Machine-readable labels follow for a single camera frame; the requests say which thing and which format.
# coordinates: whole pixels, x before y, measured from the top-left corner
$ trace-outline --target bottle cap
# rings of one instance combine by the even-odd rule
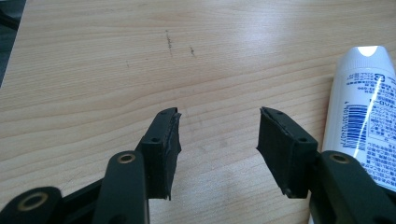
[[[338,73],[356,68],[383,69],[395,75],[392,59],[382,46],[352,48],[338,61]]]

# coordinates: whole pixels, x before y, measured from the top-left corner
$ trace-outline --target white bottle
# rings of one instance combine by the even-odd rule
[[[353,156],[378,186],[396,191],[396,76],[384,47],[352,48],[338,62],[325,150]]]

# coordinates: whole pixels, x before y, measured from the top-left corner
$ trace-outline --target wooden surface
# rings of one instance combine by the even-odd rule
[[[336,61],[361,45],[396,59],[394,0],[28,0],[0,90],[0,206],[101,178],[177,106],[183,151],[152,223],[305,223],[255,149],[259,108],[321,143]]]

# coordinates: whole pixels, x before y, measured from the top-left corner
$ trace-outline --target hole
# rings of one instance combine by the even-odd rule
[[[20,201],[20,203],[18,204],[18,210],[22,212],[27,212],[35,209],[43,204],[48,199],[48,197],[49,195],[45,192],[33,193]]]
[[[374,221],[374,223],[378,223],[378,224],[392,224],[393,223],[387,217],[374,217],[373,221]]]
[[[134,154],[123,154],[120,155],[118,158],[119,163],[129,163],[131,161],[134,161],[136,156]]]
[[[125,215],[119,214],[119,215],[112,217],[108,221],[108,224],[123,224],[123,223],[126,223],[126,220],[127,220],[127,218]]]
[[[330,155],[330,159],[339,163],[349,163],[349,159],[341,154],[332,154]]]

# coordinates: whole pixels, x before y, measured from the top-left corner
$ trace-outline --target black bracket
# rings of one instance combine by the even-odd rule
[[[0,223],[149,223],[149,199],[166,199],[181,151],[176,108],[160,112],[135,151],[108,162],[105,177],[66,197],[54,187],[31,189],[0,213]]]
[[[306,198],[316,224],[396,223],[393,193],[380,188],[353,157],[317,152],[318,142],[286,114],[263,107],[260,151],[289,198]]]

